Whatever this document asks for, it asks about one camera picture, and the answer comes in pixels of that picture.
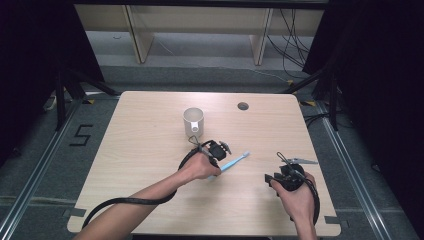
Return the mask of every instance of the cable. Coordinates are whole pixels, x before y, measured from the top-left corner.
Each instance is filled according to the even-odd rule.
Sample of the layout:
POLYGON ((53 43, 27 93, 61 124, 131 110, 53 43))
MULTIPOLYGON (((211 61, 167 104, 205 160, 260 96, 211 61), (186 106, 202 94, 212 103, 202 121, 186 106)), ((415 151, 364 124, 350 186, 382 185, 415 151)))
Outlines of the cable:
POLYGON ((303 55, 303 51, 304 52, 309 52, 309 49, 307 49, 306 47, 305 47, 305 45, 300 41, 300 39, 298 38, 298 36, 296 35, 296 25, 295 25, 295 20, 296 20, 296 10, 295 9, 292 9, 292 23, 291 23, 291 27, 289 26, 289 23, 288 23, 288 21, 286 20, 286 18, 285 18, 285 16, 284 16, 284 14, 283 14, 283 11, 282 11, 282 9, 280 9, 280 13, 281 13, 281 16, 282 16, 282 18, 283 18, 283 20, 284 20, 284 23, 285 23, 285 25, 286 25, 286 27, 287 27, 287 30, 289 31, 289 37, 288 37, 288 39, 286 39, 284 36, 282 36, 283 37, 283 39, 286 41, 286 45, 285 45, 285 47, 284 47, 284 50, 282 50, 282 49, 280 49, 272 40, 271 40, 271 38, 269 37, 269 35, 267 36, 267 38, 268 38, 268 40, 270 41, 270 43, 271 43, 271 45, 274 47, 274 49, 280 54, 280 55, 282 55, 283 56, 283 70, 284 70, 284 72, 287 74, 287 75, 289 75, 290 77, 292 77, 292 78, 300 78, 300 79, 303 79, 303 77, 297 77, 297 76, 293 76, 293 75, 291 75, 291 74, 289 74, 288 72, 287 72, 287 70, 286 70, 286 66, 285 66, 285 59, 288 59, 288 60, 290 60, 291 62, 293 62, 294 64, 296 64, 297 66, 299 66, 300 68, 303 68, 304 67, 304 65, 305 65, 305 56, 303 55), (294 57, 292 57, 292 56, 290 56, 289 54, 287 54, 287 49, 288 49, 288 46, 289 45, 291 45, 291 46, 293 46, 293 47, 295 47, 296 49, 297 49, 297 52, 298 52, 298 55, 299 55, 299 58, 300 58, 300 61, 298 61, 297 59, 295 59, 294 57))
MULTIPOLYGON (((344 114, 345 112, 343 110, 338 110, 336 111, 336 114, 344 114)), ((320 114, 316 114, 316 115, 310 115, 310 116, 304 116, 303 118, 305 119, 305 123, 307 123, 306 128, 309 128, 313 122, 315 122, 316 120, 320 119, 320 118, 326 118, 326 117, 330 117, 330 113, 320 113, 320 114)), ((344 124, 341 124, 339 122, 337 122, 337 125, 342 126, 344 128, 355 128, 354 126, 347 126, 344 124)))
MULTIPOLYGON (((280 177, 276 176, 275 174, 274 174, 274 177, 265 174, 265 182, 267 182, 271 187, 270 180, 274 179, 275 181, 279 182, 283 186, 283 188, 285 188, 288 191, 291 191, 291 190, 289 190, 289 188, 287 188, 289 185, 287 185, 286 181, 294 183, 295 181, 299 182, 299 180, 300 180, 301 182, 306 183, 306 185, 308 186, 309 190, 311 191, 312 197, 314 199, 313 223, 315 225, 318 221, 318 216, 319 216, 319 212, 320 212, 320 200, 319 200, 318 191, 317 191, 316 187, 314 186, 314 184, 312 183, 312 181, 310 179, 307 179, 305 177, 305 175, 303 174, 304 170, 303 170, 302 166, 300 166, 299 164, 294 164, 293 166, 297 167, 297 169, 295 169, 292 166, 292 164, 286 159, 286 157, 284 157, 284 155, 281 152, 277 152, 277 156, 284 163, 286 163, 286 166, 284 166, 284 167, 287 167, 290 170, 285 173, 285 171, 283 170, 284 167, 280 167, 280 169, 281 169, 281 174, 279 174, 280 177), (286 178, 287 175, 283 176, 283 174, 284 175, 288 174, 291 179, 288 180, 286 178)), ((298 189, 302 184, 298 185, 296 188, 294 188, 294 190, 298 189)))
MULTIPOLYGON (((184 164, 197 152, 199 152, 200 147, 203 147, 205 145, 207 145, 208 143, 210 143, 210 141, 203 143, 203 144, 198 144, 198 147, 193 148, 185 157, 184 159, 181 161, 180 165, 178 166, 178 170, 180 170, 184 164)), ((175 190, 173 193, 171 193, 170 195, 161 198, 161 199, 143 199, 143 198, 113 198, 113 199, 109 199, 101 204, 99 204, 97 207, 95 207, 87 216, 87 218, 85 219, 82 228, 85 228, 88 223, 90 223, 90 220, 94 217, 94 215, 96 215, 96 213, 98 211, 100 211, 101 209, 109 206, 109 205, 113 205, 113 204, 118 204, 118 203, 125 203, 125 204, 141 204, 141 205, 159 205, 159 204, 163 204, 168 202, 169 200, 171 200, 175 194, 177 193, 177 190, 175 190)))

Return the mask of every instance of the black cable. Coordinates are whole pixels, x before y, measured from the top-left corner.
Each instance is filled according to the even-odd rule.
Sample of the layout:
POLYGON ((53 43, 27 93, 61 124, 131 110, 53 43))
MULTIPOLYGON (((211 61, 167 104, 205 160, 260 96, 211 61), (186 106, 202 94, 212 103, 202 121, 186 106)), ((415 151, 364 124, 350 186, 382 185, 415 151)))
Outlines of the black cable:
MULTIPOLYGON (((336 111, 336 114, 344 114, 345 112, 343 110, 338 110, 336 111)), ((304 116, 303 118, 305 119, 305 123, 307 123, 306 128, 309 128, 313 122, 315 122, 316 120, 320 119, 320 118, 326 118, 326 117, 330 117, 330 113, 320 113, 320 114, 316 114, 316 115, 310 115, 310 116, 304 116)), ((355 128, 354 126, 346 126, 344 124, 341 124, 339 122, 337 122, 338 125, 345 127, 345 128, 355 128)))
POLYGON ((297 53, 298 53, 299 58, 300 58, 300 60, 302 62, 302 65, 305 65, 305 57, 303 56, 302 51, 299 50, 300 47, 299 47, 299 44, 297 43, 297 40, 298 39, 297 39, 297 34, 296 34, 295 21, 296 21, 296 9, 292 9, 292 28, 291 28, 291 35, 292 35, 293 41, 294 41, 294 43, 296 45, 297 53))
MULTIPOLYGON (((207 141, 203 144, 197 144, 198 146, 196 148, 193 148, 185 157, 184 159, 181 161, 180 165, 178 166, 178 170, 180 170, 184 164, 192 157, 194 156, 194 154, 196 154, 197 152, 201 151, 201 148, 206 146, 207 144, 211 143, 212 141, 207 141)), ((143 198, 113 198, 113 199, 109 199, 101 204, 99 204, 97 207, 95 207, 87 216, 87 218, 85 219, 82 228, 85 228, 88 223, 90 223, 91 218, 93 218, 94 215, 96 215, 96 213, 98 211, 100 211, 101 209, 109 206, 109 205, 113 205, 113 204, 118 204, 118 203, 125 203, 125 204, 141 204, 141 205, 159 205, 159 204, 163 204, 168 202, 169 200, 171 200, 175 194, 177 193, 177 190, 175 190, 173 193, 171 193, 170 195, 161 198, 161 199, 143 199, 143 198)))
POLYGON ((285 58, 288 58, 290 61, 292 61, 294 64, 296 64, 297 66, 299 66, 299 67, 302 67, 302 63, 301 62, 299 62, 299 61, 297 61, 297 59, 295 59, 294 57, 292 57, 292 56, 290 56, 290 55, 288 55, 286 52, 284 52, 283 50, 281 50, 278 46, 277 46, 277 44, 275 44, 272 40, 271 40, 271 38, 269 37, 269 36, 267 36, 268 37, 268 40, 269 40, 269 42, 271 43, 271 45, 274 47, 274 49, 280 54, 280 55, 282 55, 283 57, 285 57, 285 58))
MULTIPOLYGON (((288 41, 287 40, 287 38, 286 37, 284 37, 284 36, 281 36, 286 42, 288 41)), ((300 41, 300 39, 297 37, 297 40, 300 42, 300 44, 304 47, 304 48, 301 48, 301 47, 299 47, 299 50, 300 51, 303 51, 303 52, 305 52, 305 53, 309 53, 309 49, 305 46, 305 45, 303 45, 303 43, 300 41)), ((289 44, 292 46, 292 47, 295 47, 295 48, 297 48, 297 46, 295 45, 295 44, 293 44, 293 43, 291 43, 291 42, 289 42, 289 44)))
POLYGON ((296 35, 297 41, 300 43, 300 45, 302 45, 303 48, 300 48, 302 51, 309 53, 309 48, 307 46, 305 46, 305 44, 302 43, 302 41, 300 40, 300 38, 296 35))
MULTIPOLYGON (((287 30, 289 31, 289 38, 288 39, 284 38, 284 36, 283 36, 283 38, 286 40, 286 46, 285 46, 284 51, 283 51, 284 52, 284 55, 283 56, 286 56, 286 58, 288 58, 290 61, 292 61, 293 63, 295 63, 299 67, 303 68, 304 65, 305 65, 305 63, 304 63, 304 57, 303 57, 303 54, 302 54, 302 52, 300 50, 299 45, 297 44, 296 39, 293 36, 293 30, 292 30, 292 29, 295 29, 295 13, 296 13, 296 11, 292 9, 292 18, 293 18, 293 21, 292 21, 292 27, 290 27, 289 24, 288 24, 288 22, 287 22, 287 20, 286 20, 286 18, 284 17, 284 14, 283 14, 282 9, 280 9, 280 14, 281 14, 281 16, 282 16, 282 18, 284 20, 284 23, 285 23, 285 25, 287 27, 287 30), (297 61, 294 57, 291 57, 290 55, 288 55, 286 53, 289 44, 291 44, 291 42, 290 42, 290 39, 291 38, 293 38, 294 42, 296 43, 295 47, 297 48, 297 51, 298 51, 298 54, 299 54, 299 57, 300 57, 301 62, 297 61)), ((303 77, 293 76, 293 75, 291 75, 291 74, 289 74, 287 72, 286 67, 285 67, 285 58, 283 58, 283 69, 286 72, 286 74, 289 75, 290 77, 303 79, 303 77)))
POLYGON ((319 212, 320 212, 320 208, 321 208, 321 204, 320 204, 320 200, 319 200, 319 196, 318 196, 318 191, 315 188, 314 184, 312 183, 311 180, 305 178, 304 182, 306 183, 306 185, 309 187, 309 189, 312 192, 312 197, 314 198, 314 225, 317 223, 318 221, 318 217, 319 217, 319 212))

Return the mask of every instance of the toothbrush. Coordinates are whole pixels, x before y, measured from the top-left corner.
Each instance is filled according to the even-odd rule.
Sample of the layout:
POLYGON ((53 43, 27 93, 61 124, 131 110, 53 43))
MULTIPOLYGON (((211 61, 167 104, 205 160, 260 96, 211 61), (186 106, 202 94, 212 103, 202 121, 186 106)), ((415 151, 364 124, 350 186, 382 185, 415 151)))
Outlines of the toothbrush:
POLYGON ((224 172, 225 170, 227 170, 228 168, 230 168, 231 166, 233 166, 234 164, 236 164, 238 161, 240 161, 243 158, 246 158, 247 156, 249 156, 249 154, 250 154, 249 151, 244 152, 240 157, 238 157, 238 158, 232 160, 231 162, 228 162, 224 166, 222 166, 221 167, 221 171, 224 172))

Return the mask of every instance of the finger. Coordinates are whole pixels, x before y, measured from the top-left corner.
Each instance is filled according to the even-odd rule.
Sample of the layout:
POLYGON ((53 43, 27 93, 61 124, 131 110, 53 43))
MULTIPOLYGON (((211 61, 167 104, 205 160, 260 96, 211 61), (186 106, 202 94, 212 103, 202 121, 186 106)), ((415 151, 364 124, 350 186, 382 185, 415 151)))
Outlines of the finger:
POLYGON ((314 176, 312 176, 312 175, 311 175, 310 173, 308 173, 308 172, 305 172, 305 177, 306 177, 307 179, 311 180, 311 182, 314 184, 314 186, 316 186, 314 176))
POLYGON ((277 191, 278 193, 282 192, 282 191, 286 191, 283 186, 281 186, 281 184, 277 181, 275 181, 274 179, 271 179, 270 181, 272 188, 274 188, 275 191, 277 191))
POLYGON ((221 169, 220 168, 215 168, 215 169, 216 169, 215 170, 215 176, 221 175, 221 173, 222 173, 221 169))

